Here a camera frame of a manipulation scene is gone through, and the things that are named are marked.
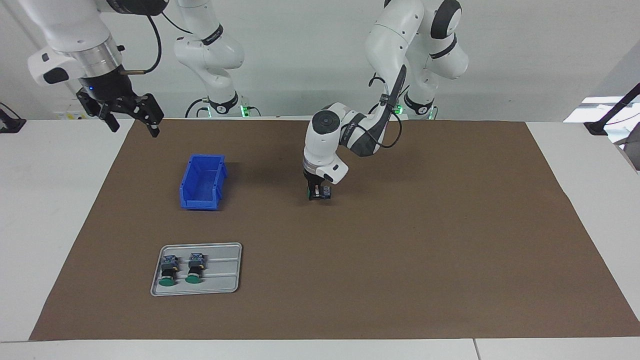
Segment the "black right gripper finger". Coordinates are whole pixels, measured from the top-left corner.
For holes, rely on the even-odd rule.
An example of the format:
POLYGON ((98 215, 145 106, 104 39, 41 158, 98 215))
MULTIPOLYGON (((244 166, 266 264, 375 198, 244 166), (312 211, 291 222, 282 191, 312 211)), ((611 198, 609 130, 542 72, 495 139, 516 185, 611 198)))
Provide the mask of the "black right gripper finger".
POLYGON ((151 93, 128 96, 128 111, 130 116, 146 126, 151 137, 157 138, 160 134, 160 123, 164 119, 164 112, 151 93))
POLYGON ((113 116, 109 104, 95 100, 86 91, 77 91, 76 97, 88 116, 99 118, 111 132, 118 132, 121 125, 113 116))

